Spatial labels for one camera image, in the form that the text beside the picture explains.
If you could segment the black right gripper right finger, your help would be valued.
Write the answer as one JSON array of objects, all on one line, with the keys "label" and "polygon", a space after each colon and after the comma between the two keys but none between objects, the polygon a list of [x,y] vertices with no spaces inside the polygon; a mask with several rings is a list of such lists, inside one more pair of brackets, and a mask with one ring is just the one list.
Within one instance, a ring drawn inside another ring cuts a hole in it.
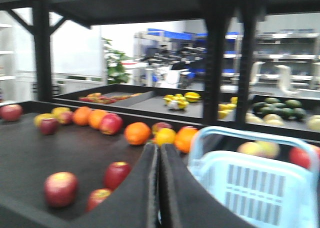
[{"label": "black right gripper right finger", "polygon": [[163,228],[251,228],[192,176],[172,144],[160,148],[159,205]]}]

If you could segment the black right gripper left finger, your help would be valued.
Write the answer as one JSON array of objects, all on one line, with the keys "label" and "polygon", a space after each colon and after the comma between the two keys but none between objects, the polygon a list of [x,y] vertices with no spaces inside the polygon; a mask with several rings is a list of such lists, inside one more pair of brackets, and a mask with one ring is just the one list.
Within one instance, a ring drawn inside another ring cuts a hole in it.
[{"label": "black right gripper left finger", "polygon": [[156,228],[159,149],[146,144],[133,170],[92,211],[65,221],[5,195],[0,196],[2,228]]}]

